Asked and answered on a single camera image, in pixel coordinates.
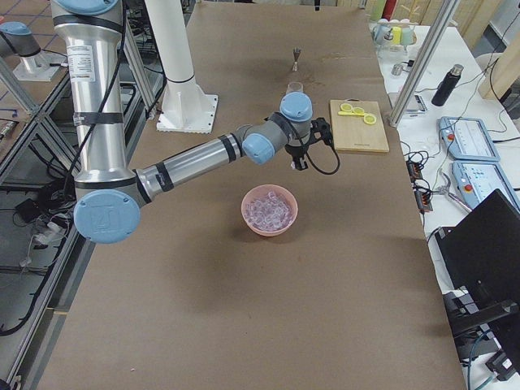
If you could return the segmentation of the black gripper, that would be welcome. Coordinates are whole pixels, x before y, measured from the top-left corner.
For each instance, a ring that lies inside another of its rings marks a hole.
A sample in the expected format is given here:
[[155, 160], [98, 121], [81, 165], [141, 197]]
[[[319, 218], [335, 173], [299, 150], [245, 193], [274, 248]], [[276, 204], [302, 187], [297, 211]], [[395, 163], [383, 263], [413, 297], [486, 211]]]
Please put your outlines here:
[[308, 168], [305, 156], [308, 154], [309, 147], [315, 143], [315, 137], [310, 136], [307, 141], [296, 140], [296, 144], [288, 143], [284, 146], [285, 151], [292, 157], [291, 167], [293, 170], [304, 171]]

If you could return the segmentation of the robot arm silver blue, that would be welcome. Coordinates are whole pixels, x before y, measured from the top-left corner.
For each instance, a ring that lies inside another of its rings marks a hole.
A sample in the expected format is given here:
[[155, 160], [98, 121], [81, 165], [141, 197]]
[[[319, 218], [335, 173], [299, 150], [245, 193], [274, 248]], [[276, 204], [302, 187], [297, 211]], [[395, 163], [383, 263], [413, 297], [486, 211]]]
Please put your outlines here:
[[80, 172], [74, 179], [77, 231], [96, 243], [128, 238], [141, 207], [217, 167], [248, 157], [257, 164], [278, 150], [304, 152], [311, 136], [310, 98], [286, 94], [279, 110], [259, 125], [185, 150], [150, 167], [128, 167], [121, 97], [115, 89], [120, 55], [129, 39], [121, 1], [54, 1], [54, 29], [66, 42], [78, 132]]
[[21, 81], [50, 82], [61, 67], [59, 55], [45, 53], [26, 24], [1, 23], [1, 58], [19, 58], [13, 71]]

